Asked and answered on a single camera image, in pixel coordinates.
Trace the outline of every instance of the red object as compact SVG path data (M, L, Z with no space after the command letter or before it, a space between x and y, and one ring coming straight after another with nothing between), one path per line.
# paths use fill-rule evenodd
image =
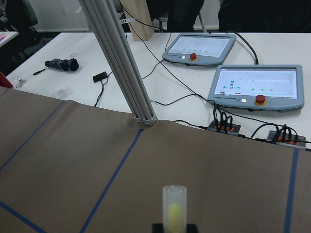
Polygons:
M264 95L257 95L255 102L261 104L261 103L264 103L265 100L266 100L266 97Z
M4 86L7 88L13 88L13 85L8 81L4 74L0 71L0 86Z
M190 54L190 59L191 60L195 60L196 59L196 54L195 53Z

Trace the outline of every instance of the white desk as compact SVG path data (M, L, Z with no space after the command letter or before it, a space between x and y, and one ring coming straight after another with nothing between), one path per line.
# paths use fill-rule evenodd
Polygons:
M8 43L10 40L12 40L14 37L18 35L18 32L0 32L0 36L6 35L6 37L2 40L0 40L0 48Z
M311 66L309 64L311 51L311 34L302 33L243 33L244 38L257 52L260 64L300 64L303 67L305 106L302 110L279 112L248 112L246 110L230 110L239 115L253 117L276 124L287 124L294 128L299 135L311 140L310 125L308 122L311 113ZM177 36L172 34L170 41ZM131 34L127 35L141 76L149 74L157 60L148 52L142 42L133 41ZM165 45L169 38L168 33L156 33L146 42L158 59L161 59ZM77 54L80 65L76 72L61 71L48 68L42 73L33 76L33 73L43 69L44 62L53 58L70 59L72 53ZM253 54L247 46L237 38L234 47L225 60L225 64L253 64ZM187 67L180 64L164 65L180 80L198 94L207 97L216 68ZM101 84L93 83L92 76L100 72L110 72L109 65L92 33L61 33L44 48L38 51L31 59L23 63L19 68L8 75L8 79L15 86L17 76L28 81L20 90L51 96L52 92L61 86L69 86L74 93L68 99L75 100L86 105L94 105L101 91ZM182 96L191 94L182 84L172 77L161 65L144 79L150 99L162 103L169 103ZM99 107L130 112L122 92L113 75L105 87ZM197 97L188 97L170 106L154 104L153 107L158 119L177 120L182 119L194 125L207 126L212 120L212 106ZM234 116L234 123L241 125L240 133L250 136L261 123ZM262 128L256 137L266 138L272 127Z

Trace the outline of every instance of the blue tape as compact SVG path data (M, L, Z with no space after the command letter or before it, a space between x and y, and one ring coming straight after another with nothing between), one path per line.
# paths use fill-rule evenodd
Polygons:
M59 107L64 103L64 100L54 109L54 111L41 123L41 125L26 139L26 141L21 144L21 146L11 155L11 157L0 167L0 172L4 167L14 158L15 155L29 142L29 140L42 128L42 126L51 118L51 116L59 109Z
M0 98L9 91L9 89L6 89L5 92L3 92L1 95L0 95Z
M297 165L298 165L298 155L299 155L299 150L294 149L293 161L292 161L292 170L291 170L291 176L290 176L290 184L289 184L288 196L287 196L284 233L291 232L292 210L293 210L293 201L294 201L296 171L297 171Z
M110 178L107 186L105 187L103 193L101 194L101 196L99 197L98 201L96 202L92 212L90 213L90 215L88 216L84 226L82 227L80 233L85 232L86 228L88 227L89 223L91 222L96 210L98 209L99 205L101 204L102 200L104 199L105 195L107 194L109 188L111 187L115 177L117 176L118 172L121 170L126 158L128 157L128 155L131 153L132 149L134 148L135 144L138 142L138 139L141 135L141 132L143 131L143 129L140 129L139 132L137 133L132 145L130 146L130 148L127 150L125 156L123 157L123 159L121 160L119 166L117 167L116 171L113 173L112 177Z
M14 215L15 217L17 217L19 220L21 220L22 222L24 222L26 225L30 226L32 229L34 229L36 232L39 233L45 233L44 230L42 230L40 227L38 227L37 225L35 225L33 222L31 222L29 219L25 218L23 215L19 214L18 212L16 212L15 210L13 210L11 207L7 206L6 204L4 204L2 201L0 201L0 206L5 209L7 212L9 212L10 214Z

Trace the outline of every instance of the tablet screen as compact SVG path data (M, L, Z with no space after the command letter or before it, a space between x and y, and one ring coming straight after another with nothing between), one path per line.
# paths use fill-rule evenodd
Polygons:
M222 68L214 94L297 99L295 68Z
M182 35L168 53L192 54L208 57L219 57L230 38L212 36Z

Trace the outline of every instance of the person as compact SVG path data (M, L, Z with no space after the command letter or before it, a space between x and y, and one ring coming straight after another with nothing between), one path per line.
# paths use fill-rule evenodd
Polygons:
M223 0L219 31L257 33L311 32L311 1Z
M168 32L193 32L193 26L204 0L146 0L151 21L169 12Z

